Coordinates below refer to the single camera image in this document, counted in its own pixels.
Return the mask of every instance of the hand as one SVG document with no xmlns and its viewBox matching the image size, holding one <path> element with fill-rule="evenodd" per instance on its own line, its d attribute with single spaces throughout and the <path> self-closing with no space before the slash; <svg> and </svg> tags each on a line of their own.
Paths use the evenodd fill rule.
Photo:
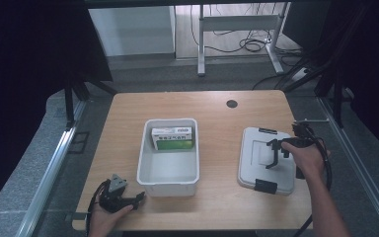
<svg viewBox="0 0 379 237">
<path fill-rule="evenodd" d="M 293 155 L 294 162 L 303 172 L 306 180 L 315 177 L 322 178 L 324 162 L 315 144 L 304 148 L 297 148 L 288 142 L 282 142 L 281 146 Z"/>
<path fill-rule="evenodd" d="M 110 213 L 104 210 L 100 205 L 100 195 L 103 189 L 101 189 L 95 199 L 94 208 L 92 209 L 91 223 L 90 223 L 90 237 L 105 237 L 116 226 L 118 221 L 133 210 L 133 205 L 128 205 L 123 209 Z"/>
</svg>

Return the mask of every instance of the gray floor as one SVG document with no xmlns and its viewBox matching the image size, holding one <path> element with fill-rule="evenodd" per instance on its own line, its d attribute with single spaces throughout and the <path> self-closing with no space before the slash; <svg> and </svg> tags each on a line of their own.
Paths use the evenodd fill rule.
<svg viewBox="0 0 379 237">
<path fill-rule="evenodd" d="M 267 57 L 211 58 L 207 60 L 206 76 L 196 76 L 195 60 L 170 58 L 143 59 L 123 62 L 110 59 L 114 81 L 107 83 L 121 93 L 165 91 L 214 91 L 252 90 L 262 78 L 274 75 Z M 260 84 L 257 90 L 273 89 L 276 80 Z M 296 119 L 326 119 L 318 100 L 313 94 L 316 81 L 286 94 Z M 108 114 L 112 96 L 99 88 L 88 85 L 91 100 L 87 102 L 78 124 L 78 133 L 89 133 L 83 152 L 72 145 L 53 185 L 46 206 L 38 221 L 34 236 L 83 236 L 71 227 L 71 215 L 90 168 L 99 136 Z M 26 214 L 30 201 L 49 163 L 65 126 L 63 92 L 56 93 L 47 101 L 47 113 L 33 142 L 19 166 L 0 194 L 0 236 L 14 236 Z M 343 104 L 344 131 L 355 146 L 359 159 L 379 189 L 379 142 L 359 121 L 348 104 Z M 324 137 L 332 151 L 334 172 L 332 195 L 354 236 L 379 236 L 379 212 L 369 198 L 353 164 L 346 157 L 340 142 L 328 122 L 311 124 L 316 133 Z M 294 230 L 259 231 L 259 236 L 292 236 Z M 255 236 L 254 231 L 185 232 L 188 236 Z M 177 232 L 125 232 L 123 236 L 176 236 Z M 307 231 L 304 236 L 312 236 Z"/>
</svg>

